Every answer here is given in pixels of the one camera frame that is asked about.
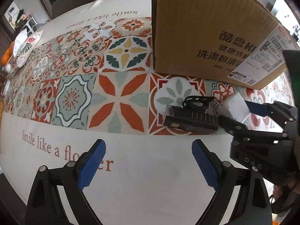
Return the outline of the white snack bag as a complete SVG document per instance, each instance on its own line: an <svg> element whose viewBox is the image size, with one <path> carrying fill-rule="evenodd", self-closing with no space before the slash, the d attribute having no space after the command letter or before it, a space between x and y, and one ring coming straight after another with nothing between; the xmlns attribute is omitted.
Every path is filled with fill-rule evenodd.
<svg viewBox="0 0 300 225"><path fill-rule="evenodd" d="M30 36L27 35L27 30L22 30L14 41L13 55L15 57L15 66L20 69L23 67L35 46L40 41L43 30L35 32Z"/></svg>

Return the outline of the small round jar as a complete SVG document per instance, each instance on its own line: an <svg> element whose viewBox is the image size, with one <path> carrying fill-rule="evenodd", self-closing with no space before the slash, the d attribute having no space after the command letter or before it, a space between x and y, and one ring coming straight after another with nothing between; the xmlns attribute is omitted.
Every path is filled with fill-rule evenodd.
<svg viewBox="0 0 300 225"><path fill-rule="evenodd" d="M5 96L9 90L11 81L9 79L7 79L4 83L3 89L1 90L1 95Z"/></svg>

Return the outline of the black bike light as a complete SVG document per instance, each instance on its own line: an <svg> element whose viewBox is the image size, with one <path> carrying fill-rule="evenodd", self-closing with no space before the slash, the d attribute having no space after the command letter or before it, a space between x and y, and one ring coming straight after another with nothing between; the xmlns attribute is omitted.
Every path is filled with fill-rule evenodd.
<svg viewBox="0 0 300 225"><path fill-rule="evenodd" d="M200 135L210 135L219 128L218 118L207 113L214 97L191 95L184 99L181 106L167 105L163 124Z"/></svg>

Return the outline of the brown cardboard box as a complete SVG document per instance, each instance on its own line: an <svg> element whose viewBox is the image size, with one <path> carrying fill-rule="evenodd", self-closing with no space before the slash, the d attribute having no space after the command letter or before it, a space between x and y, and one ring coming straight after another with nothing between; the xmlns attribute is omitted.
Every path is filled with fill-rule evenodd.
<svg viewBox="0 0 300 225"><path fill-rule="evenodd" d="M286 70L290 32L257 0L152 0L154 69L262 89Z"/></svg>

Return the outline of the white cube power adapter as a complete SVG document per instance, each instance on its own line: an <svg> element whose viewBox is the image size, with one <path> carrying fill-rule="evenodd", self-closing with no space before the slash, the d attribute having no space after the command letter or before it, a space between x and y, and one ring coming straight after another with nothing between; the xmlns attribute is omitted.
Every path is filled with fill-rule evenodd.
<svg viewBox="0 0 300 225"><path fill-rule="evenodd" d="M219 105L219 112L221 115L240 123L244 123L250 114L246 101L237 91Z"/></svg>

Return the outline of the patterned tile table mat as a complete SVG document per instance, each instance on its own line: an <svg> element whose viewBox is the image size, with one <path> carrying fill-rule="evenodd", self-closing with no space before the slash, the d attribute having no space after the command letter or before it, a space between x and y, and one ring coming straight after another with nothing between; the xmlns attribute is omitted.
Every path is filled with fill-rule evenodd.
<svg viewBox="0 0 300 225"><path fill-rule="evenodd" d="M285 74L253 90L153 69L152 20L121 18L88 25L36 46L11 77L1 111L33 121L79 130L118 134L181 135L165 127L167 105L190 95L214 97L215 114L239 92L255 103L293 103Z"/></svg>

